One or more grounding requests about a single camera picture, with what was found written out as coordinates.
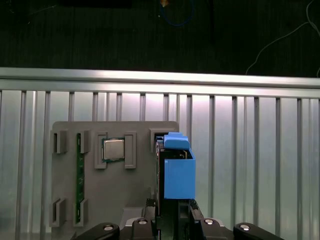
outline dark background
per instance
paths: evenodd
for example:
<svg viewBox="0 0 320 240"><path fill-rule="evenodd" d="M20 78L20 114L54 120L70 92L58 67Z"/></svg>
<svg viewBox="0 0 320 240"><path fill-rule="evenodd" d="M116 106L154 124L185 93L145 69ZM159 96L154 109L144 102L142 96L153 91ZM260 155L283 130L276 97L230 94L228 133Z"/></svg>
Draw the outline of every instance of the dark background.
<svg viewBox="0 0 320 240"><path fill-rule="evenodd" d="M16 1L14 13L8 1ZM92 8L0 0L0 67L243 75L266 44L307 21L310 2L194 0L191 21L175 27L158 0L113 1L105 0L113 8ZM164 11L181 23L191 9L190 0L171 0ZM320 28L320 0L309 15ZM319 67L320 38L305 25L267 48L249 74L315 77Z"/></svg>

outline gray fixture board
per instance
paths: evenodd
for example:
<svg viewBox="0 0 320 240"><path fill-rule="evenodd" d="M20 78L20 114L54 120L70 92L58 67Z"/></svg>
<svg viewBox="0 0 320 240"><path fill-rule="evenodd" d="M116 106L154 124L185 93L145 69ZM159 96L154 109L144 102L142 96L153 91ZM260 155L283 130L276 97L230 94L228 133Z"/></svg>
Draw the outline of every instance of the gray fixture board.
<svg viewBox="0 0 320 240"><path fill-rule="evenodd" d="M55 212L50 214L49 222L53 240L69 240L75 232L79 235L100 223L119 225L124 208L144 208L147 198L155 197L156 156L150 148L151 139L155 138L154 129L166 134L178 132L179 126L174 121L62 121L53 124L51 136L56 139L51 141L51 149L59 149L60 143L66 146L64 152L52 153L50 212ZM96 163L102 164L103 159L95 151L102 149L99 138L102 133L108 139L124 138L126 145L124 160L105 163L104 168L97 167ZM80 152L84 154L84 200L79 223L75 223L77 134L81 135ZM64 200L63 209L58 199Z"/></svg>

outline green circuit board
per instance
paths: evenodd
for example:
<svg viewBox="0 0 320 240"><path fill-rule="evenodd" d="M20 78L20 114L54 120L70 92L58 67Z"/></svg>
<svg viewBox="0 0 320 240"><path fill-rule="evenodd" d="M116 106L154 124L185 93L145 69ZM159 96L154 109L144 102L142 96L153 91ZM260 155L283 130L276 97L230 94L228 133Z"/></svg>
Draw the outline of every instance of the green circuit board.
<svg viewBox="0 0 320 240"><path fill-rule="evenodd" d="M85 154L81 153L81 134L76 135L75 222L81 220L81 202L85 199Z"/></svg>

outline screw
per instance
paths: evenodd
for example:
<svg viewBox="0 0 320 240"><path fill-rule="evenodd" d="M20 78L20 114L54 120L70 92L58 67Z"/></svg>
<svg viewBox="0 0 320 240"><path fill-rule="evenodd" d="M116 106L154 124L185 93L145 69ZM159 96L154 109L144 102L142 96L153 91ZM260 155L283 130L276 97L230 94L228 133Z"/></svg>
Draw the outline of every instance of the screw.
<svg viewBox="0 0 320 240"><path fill-rule="evenodd" d="M206 224L208 224L208 225L214 224L214 221L212 221L211 219L206 219L206 220L204 220L204 222L205 222Z"/></svg>
<svg viewBox="0 0 320 240"><path fill-rule="evenodd" d="M107 225L107 226L104 227L104 230L105 230L105 231L110 231L110 230L112 230L112 229L114 229L114 227L111 226L111 225Z"/></svg>
<svg viewBox="0 0 320 240"><path fill-rule="evenodd" d="M138 221L139 224L147 224L147 221L146 220L140 220Z"/></svg>
<svg viewBox="0 0 320 240"><path fill-rule="evenodd" d="M248 225L240 225L240 228L245 230L245 231L249 231L250 227Z"/></svg>

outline silver horizontal bar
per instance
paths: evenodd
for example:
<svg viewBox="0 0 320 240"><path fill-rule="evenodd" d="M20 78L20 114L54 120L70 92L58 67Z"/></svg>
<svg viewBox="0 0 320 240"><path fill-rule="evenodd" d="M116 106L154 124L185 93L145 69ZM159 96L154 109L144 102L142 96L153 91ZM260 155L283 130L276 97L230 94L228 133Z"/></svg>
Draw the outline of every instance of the silver horizontal bar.
<svg viewBox="0 0 320 240"><path fill-rule="evenodd" d="M317 78L14 67L0 67L0 79L320 88Z"/></svg>
<svg viewBox="0 0 320 240"><path fill-rule="evenodd" d="M0 79L1 90L19 91L81 91L109 93L171 93L220 96L260 96L285 98L320 98L318 89L281 87L244 87L192 84L124 83L124 82L77 82L58 80Z"/></svg>

